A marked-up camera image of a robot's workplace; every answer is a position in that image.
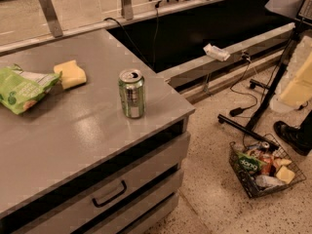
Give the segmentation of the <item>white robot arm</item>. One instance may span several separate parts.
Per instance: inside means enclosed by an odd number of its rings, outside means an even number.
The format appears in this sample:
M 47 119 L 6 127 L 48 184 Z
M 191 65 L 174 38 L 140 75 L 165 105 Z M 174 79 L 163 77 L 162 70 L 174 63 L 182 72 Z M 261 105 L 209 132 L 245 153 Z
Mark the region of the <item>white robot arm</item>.
M 286 74 L 279 82 L 269 106 L 286 113 L 312 98 L 312 37 L 304 35 L 295 47 Z

